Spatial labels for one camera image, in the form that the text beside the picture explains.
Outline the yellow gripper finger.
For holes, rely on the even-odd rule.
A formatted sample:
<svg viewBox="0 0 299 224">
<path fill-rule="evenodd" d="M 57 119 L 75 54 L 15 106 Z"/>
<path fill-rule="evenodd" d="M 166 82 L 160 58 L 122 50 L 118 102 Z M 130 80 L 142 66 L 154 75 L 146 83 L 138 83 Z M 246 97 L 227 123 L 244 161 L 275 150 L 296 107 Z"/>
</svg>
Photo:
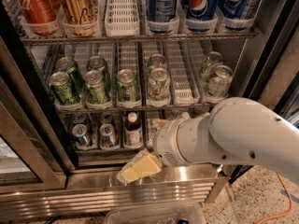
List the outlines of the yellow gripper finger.
<svg viewBox="0 0 299 224">
<path fill-rule="evenodd" d="M 156 175 L 161 172 L 163 163 L 147 149 L 139 151 L 117 173 L 117 179 L 122 184 L 132 183 L 140 178 Z"/>
<path fill-rule="evenodd" d="M 156 129 L 161 129 L 166 123 L 168 119 L 153 119 L 152 124 Z"/>
</svg>

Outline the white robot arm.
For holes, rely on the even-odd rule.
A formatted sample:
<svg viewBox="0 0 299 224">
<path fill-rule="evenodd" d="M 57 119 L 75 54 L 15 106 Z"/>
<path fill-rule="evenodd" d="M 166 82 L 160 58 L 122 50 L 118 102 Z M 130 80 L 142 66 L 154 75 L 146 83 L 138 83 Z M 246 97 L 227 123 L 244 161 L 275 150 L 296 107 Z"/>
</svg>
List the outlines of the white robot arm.
<svg viewBox="0 0 299 224">
<path fill-rule="evenodd" d="M 156 175 L 162 166 L 195 163 L 260 165 L 299 184 L 299 130 L 264 105 L 225 99 L 211 112 L 169 120 L 153 138 L 153 151 L 133 157 L 117 178 L 123 184 Z"/>
</svg>

